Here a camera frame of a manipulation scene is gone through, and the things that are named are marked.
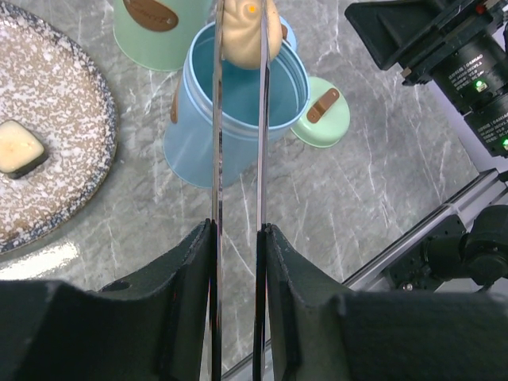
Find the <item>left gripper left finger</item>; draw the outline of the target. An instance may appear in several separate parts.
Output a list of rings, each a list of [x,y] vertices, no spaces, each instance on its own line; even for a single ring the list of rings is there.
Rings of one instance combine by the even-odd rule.
[[[1,283],[4,380],[196,380],[211,224],[99,291],[61,280]]]

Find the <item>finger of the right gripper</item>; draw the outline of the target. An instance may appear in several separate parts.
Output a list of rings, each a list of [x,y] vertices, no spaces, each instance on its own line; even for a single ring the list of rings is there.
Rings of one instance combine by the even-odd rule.
[[[443,1],[356,2],[344,15],[375,64],[386,70],[397,63],[445,9]]]

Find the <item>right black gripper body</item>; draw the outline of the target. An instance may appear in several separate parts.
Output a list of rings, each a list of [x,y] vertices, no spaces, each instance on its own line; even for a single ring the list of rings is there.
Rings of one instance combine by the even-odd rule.
[[[397,59],[406,86],[436,83],[491,156],[507,155],[505,1],[404,1]]]

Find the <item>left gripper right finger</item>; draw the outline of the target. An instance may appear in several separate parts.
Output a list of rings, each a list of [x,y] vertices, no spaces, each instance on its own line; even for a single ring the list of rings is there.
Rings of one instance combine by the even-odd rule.
[[[352,291],[264,234],[275,379],[506,379],[506,297]]]

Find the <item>green lid brown handle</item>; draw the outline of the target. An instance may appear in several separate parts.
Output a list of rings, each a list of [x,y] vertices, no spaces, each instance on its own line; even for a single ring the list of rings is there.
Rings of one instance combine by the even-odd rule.
[[[291,128],[303,143],[315,148],[330,148],[348,132],[350,109],[342,92],[331,82],[309,77],[310,102]]]

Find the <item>blue lid brown handle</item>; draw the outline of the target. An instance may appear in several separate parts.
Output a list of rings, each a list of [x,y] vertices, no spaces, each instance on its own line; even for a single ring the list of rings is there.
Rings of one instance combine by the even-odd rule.
[[[291,46],[291,48],[297,52],[298,51],[298,41],[294,34],[293,29],[289,25],[289,23],[280,16],[280,22],[283,30],[283,39]]]

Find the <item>tan round bun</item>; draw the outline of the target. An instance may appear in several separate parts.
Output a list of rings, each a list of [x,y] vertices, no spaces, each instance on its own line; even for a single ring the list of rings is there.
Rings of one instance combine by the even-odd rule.
[[[261,1],[225,0],[222,53],[231,64],[246,70],[260,68]],[[272,0],[267,1],[268,46],[270,61],[282,46],[283,30],[279,12]]]

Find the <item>white sushi piece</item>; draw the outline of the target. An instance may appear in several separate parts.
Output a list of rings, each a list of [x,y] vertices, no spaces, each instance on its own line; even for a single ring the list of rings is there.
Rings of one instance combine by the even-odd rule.
[[[1,173],[10,179],[27,175],[48,158],[45,146],[21,123],[1,123]]]

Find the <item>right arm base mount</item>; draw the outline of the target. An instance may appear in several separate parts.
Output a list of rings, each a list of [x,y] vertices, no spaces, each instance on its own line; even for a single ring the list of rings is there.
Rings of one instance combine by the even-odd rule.
[[[507,277],[507,206],[483,209],[470,231],[458,217],[447,217],[383,274],[392,289],[403,291],[435,291],[453,279],[488,290]]]

